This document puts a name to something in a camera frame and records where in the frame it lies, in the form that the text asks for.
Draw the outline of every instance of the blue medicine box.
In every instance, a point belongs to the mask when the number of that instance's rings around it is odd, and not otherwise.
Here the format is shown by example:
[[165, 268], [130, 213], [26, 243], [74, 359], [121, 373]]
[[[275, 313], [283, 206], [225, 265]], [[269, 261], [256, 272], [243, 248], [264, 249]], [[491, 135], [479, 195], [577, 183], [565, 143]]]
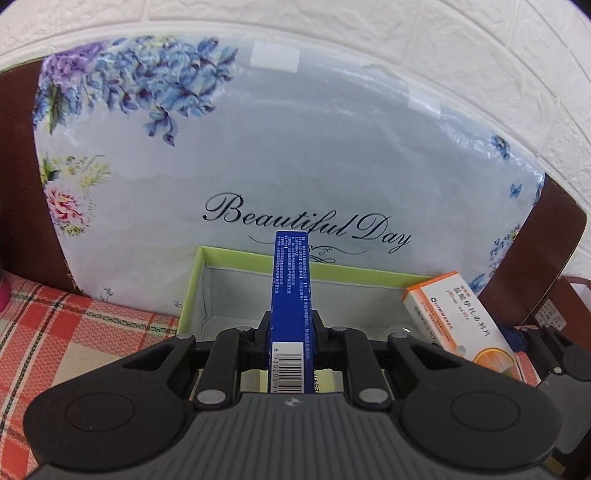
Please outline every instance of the blue medicine box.
[[306, 232], [277, 232], [271, 295], [269, 393], [314, 393], [314, 326]]

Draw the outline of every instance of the white tape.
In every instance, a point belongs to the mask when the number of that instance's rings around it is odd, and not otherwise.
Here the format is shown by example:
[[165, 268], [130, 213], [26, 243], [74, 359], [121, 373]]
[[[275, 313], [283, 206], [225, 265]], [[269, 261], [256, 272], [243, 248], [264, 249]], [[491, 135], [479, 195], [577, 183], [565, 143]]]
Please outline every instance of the white tape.
[[416, 87], [408, 87], [408, 108], [431, 115], [437, 119], [441, 117], [439, 100]]
[[300, 63], [298, 48], [257, 41], [252, 47], [251, 67], [296, 73]]

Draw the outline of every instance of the barcode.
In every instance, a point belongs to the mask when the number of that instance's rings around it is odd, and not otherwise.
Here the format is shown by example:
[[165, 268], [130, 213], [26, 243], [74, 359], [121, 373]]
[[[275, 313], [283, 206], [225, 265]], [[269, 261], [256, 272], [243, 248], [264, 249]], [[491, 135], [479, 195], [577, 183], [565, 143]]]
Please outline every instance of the barcode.
[[304, 344], [273, 342], [271, 356], [271, 393], [304, 392]]

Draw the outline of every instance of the blue flower print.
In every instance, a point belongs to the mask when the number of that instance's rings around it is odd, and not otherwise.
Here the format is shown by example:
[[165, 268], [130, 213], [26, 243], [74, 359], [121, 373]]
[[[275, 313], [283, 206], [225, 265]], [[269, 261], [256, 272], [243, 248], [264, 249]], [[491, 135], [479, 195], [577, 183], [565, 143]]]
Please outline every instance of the blue flower print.
[[35, 96], [33, 124], [49, 131], [67, 118], [92, 112], [97, 102], [125, 115], [148, 110], [148, 136], [174, 146], [174, 114], [201, 117], [215, 110], [214, 95], [232, 80], [238, 49], [215, 38], [192, 44], [174, 37], [119, 38], [47, 57]]
[[538, 186], [535, 190], [534, 205], [538, 203], [538, 200], [542, 196], [542, 189], [544, 188], [544, 179], [545, 177], [542, 175], [542, 177], [538, 180]]
[[470, 282], [470, 284], [468, 285], [474, 293], [478, 293], [484, 288], [484, 284], [482, 283], [482, 281], [484, 280], [484, 277], [485, 277], [484, 273], [481, 273], [474, 280], [472, 280]]
[[497, 152], [501, 154], [504, 160], [511, 158], [511, 146], [509, 142], [499, 135], [493, 135], [491, 138], [491, 144], [496, 148]]
[[516, 199], [519, 194], [521, 193], [521, 186], [523, 184], [520, 183], [518, 187], [515, 186], [514, 183], [511, 184], [511, 193], [509, 194], [510, 199]]
[[515, 241], [515, 238], [517, 238], [517, 235], [519, 234], [520, 230], [521, 225], [517, 224], [503, 238], [497, 238], [495, 240], [495, 245], [491, 250], [491, 256], [488, 264], [489, 268], [491, 269], [488, 274], [489, 278], [491, 278], [495, 274], [496, 270], [499, 268], [499, 265], [505, 258], [505, 255], [509, 251], [511, 245], [513, 245], [513, 242]]

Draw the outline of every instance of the dark blue cloth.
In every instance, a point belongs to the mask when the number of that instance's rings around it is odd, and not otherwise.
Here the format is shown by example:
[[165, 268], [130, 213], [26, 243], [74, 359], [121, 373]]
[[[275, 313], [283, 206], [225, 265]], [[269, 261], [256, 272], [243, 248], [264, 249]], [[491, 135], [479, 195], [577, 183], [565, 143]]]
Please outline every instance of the dark blue cloth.
[[528, 340], [520, 330], [514, 329], [513, 327], [504, 327], [498, 325], [499, 330], [507, 340], [507, 343], [514, 352], [525, 352], [527, 350]]

